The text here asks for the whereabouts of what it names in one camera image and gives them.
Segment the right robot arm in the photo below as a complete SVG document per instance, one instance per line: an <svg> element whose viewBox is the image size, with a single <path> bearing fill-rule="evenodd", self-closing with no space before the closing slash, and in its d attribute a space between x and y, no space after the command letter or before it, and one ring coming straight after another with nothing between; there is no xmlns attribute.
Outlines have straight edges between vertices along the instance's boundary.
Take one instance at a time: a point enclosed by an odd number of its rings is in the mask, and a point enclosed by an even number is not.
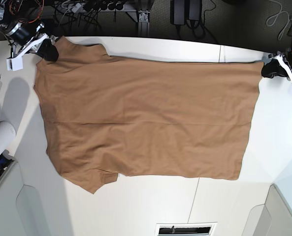
<svg viewBox="0 0 292 236"><path fill-rule="evenodd" d="M44 0L0 0L0 33L9 42L10 60L36 54L57 61L55 36L41 20Z"/></svg>

